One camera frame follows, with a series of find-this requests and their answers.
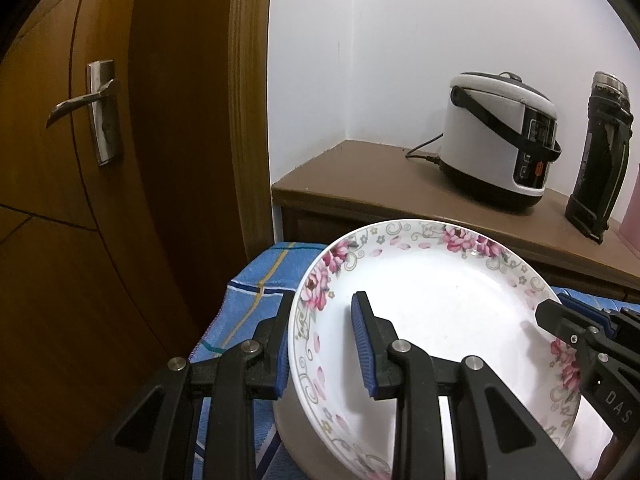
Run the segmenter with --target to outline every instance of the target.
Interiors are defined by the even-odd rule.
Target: floral plate
[[[558,300],[550,287],[524,260],[475,231],[436,221],[380,222],[316,258],[289,317],[289,363],[300,405],[325,446],[356,476],[390,479],[396,414],[394,400],[372,400],[362,382],[350,316],[358,290],[401,338],[430,355],[482,357],[562,446],[578,410],[579,370],[575,351],[536,325],[538,303]],[[441,410],[452,478],[446,402]]]

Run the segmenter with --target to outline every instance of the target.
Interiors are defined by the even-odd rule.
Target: pink object
[[[638,178],[631,195],[629,207],[626,208],[625,217],[620,224],[618,237],[629,250],[640,258],[640,165],[638,165]]]

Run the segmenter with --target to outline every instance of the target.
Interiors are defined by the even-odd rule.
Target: rice cooker lid
[[[488,74],[484,72],[463,72],[455,76],[450,86],[459,86],[519,101],[530,108],[557,120],[556,107],[543,93],[524,84],[522,79],[511,73]]]

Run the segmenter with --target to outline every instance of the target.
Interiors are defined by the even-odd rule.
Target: blue gripper pad
[[[280,349],[278,350],[278,364],[276,365],[276,381],[274,389],[278,398],[284,393],[289,380],[289,345],[287,343],[288,330],[285,329],[280,341]]]
[[[578,314],[582,314],[584,317],[588,317],[594,323],[600,325],[604,330],[607,338],[611,339],[613,337],[613,329],[611,328],[609,317],[607,317],[597,308],[576,300],[575,298],[572,298],[567,294],[558,294],[558,299],[560,300],[560,303],[562,303],[565,307],[570,308]]]
[[[373,357],[371,341],[369,340],[369,333],[367,333],[367,327],[364,323],[360,302],[355,294],[351,298],[351,325],[353,326],[353,335],[356,339],[358,360],[360,361],[360,370],[362,371],[362,381],[369,395],[373,397],[378,389],[378,384],[376,383],[376,363]]]

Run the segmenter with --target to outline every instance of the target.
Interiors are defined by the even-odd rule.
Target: metal door handle
[[[74,97],[73,99],[68,99],[67,101],[62,101],[61,103],[55,105],[53,110],[49,114],[49,119],[47,119],[47,128],[49,128],[53,123],[55,123],[58,119],[61,119],[67,114],[78,110],[78,108],[82,108],[87,104],[95,103],[97,100],[103,99],[105,97],[115,95],[120,90],[120,81],[116,77],[108,80],[104,85],[98,88],[97,92],[93,94],[81,95],[78,97]]]
[[[120,86],[113,59],[89,63],[86,66],[87,94],[56,105],[47,119],[47,128],[59,118],[88,106],[95,158],[98,165],[103,166],[124,151],[115,97]]]

